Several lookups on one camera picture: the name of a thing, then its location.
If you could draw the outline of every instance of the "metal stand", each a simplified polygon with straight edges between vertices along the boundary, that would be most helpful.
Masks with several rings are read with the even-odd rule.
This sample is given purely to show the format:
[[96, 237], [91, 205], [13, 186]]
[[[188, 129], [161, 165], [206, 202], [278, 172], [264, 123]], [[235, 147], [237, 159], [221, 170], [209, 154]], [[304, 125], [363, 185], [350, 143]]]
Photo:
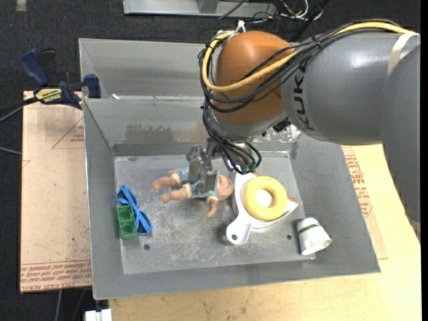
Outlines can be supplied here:
[[[221, 17], [236, 8], [240, 1], [226, 0], [124, 0], [125, 15], [191, 15]], [[268, 3], [242, 3], [228, 17], [249, 18], [260, 11], [273, 13]]]

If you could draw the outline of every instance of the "gray floor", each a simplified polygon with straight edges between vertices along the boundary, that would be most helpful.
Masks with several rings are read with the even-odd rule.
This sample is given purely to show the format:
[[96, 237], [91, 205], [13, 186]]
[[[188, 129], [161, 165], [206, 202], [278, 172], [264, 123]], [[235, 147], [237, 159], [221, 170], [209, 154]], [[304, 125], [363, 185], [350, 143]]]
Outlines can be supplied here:
[[[32, 47], [54, 48], [61, 71], [70, 81], [79, 77], [78, 39], [143, 39], [205, 43], [218, 30], [235, 26], [235, 19], [172, 16], [124, 16], [123, 0], [0, 0], [0, 110], [19, 103], [21, 91], [36, 88], [19, 65], [19, 57]], [[323, 32], [355, 19], [386, 18], [421, 32], [421, 0], [331, 0], [323, 16], [306, 30]], [[295, 25], [264, 25], [282, 37]], [[21, 150], [22, 115], [0, 123], [0, 147]], [[53, 320], [58, 292], [21, 295], [18, 288], [21, 158], [0, 151], [0, 319]], [[96, 307], [90, 291], [64, 290], [60, 320], [80, 319], [82, 310]]]

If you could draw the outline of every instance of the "brown cardboard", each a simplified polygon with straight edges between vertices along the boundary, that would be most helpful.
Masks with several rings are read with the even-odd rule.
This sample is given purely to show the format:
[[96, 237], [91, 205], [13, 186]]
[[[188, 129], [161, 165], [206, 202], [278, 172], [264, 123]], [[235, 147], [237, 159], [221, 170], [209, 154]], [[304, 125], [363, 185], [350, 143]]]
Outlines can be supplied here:
[[83, 112], [23, 109], [20, 291], [92, 284]]

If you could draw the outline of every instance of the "white cable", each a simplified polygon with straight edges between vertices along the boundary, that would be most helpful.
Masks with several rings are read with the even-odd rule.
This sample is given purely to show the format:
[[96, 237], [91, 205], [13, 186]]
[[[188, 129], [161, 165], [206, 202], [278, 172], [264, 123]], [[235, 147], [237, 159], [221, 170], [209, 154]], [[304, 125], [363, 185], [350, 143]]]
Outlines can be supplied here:
[[235, 33], [238, 33], [238, 31], [240, 30], [240, 29], [242, 29], [242, 32], [245, 32], [246, 30], [245, 30], [245, 22], [244, 22], [244, 20], [239, 20], [238, 21], [238, 26], [236, 27], [236, 29], [235, 29]]
[[[284, 6], [286, 6], [286, 8], [288, 9], [288, 11], [290, 13], [292, 13], [291, 9], [288, 7], [288, 5], [285, 4], [284, 0], [281, 0], [281, 2], [282, 2], [282, 4]], [[305, 16], [309, 12], [309, 2], [308, 2], [308, 0], [304, 0], [304, 3], [305, 3], [305, 7], [306, 7], [305, 12], [294, 13], [294, 15], [288, 15], [288, 14], [285, 14], [285, 13], [280, 13], [280, 15], [282, 17], [286, 17], [286, 18], [290, 18], [290, 19], [298, 19], [298, 20], [306, 21], [306, 20], [308, 20], [308, 18], [305, 18]], [[319, 14], [314, 18], [314, 20], [318, 20], [321, 16], [322, 16], [322, 11], [319, 12]]]

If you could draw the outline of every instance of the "clamp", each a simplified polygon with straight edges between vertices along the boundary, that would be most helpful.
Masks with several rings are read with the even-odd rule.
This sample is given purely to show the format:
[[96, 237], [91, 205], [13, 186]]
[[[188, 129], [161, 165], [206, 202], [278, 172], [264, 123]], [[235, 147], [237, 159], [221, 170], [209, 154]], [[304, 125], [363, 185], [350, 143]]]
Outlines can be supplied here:
[[43, 51], [36, 48], [30, 49], [21, 56], [19, 62], [27, 75], [38, 83], [37, 89], [33, 91], [33, 97], [25, 100], [24, 104], [41, 102], [42, 104], [64, 104], [82, 109], [82, 99], [74, 91], [83, 87], [89, 90], [86, 97], [101, 97], [99, 80], [94, 74], [86, 75], [83, 81], [71, 86], [64, 81], [58, 81], [55, 51], [52, 49]]

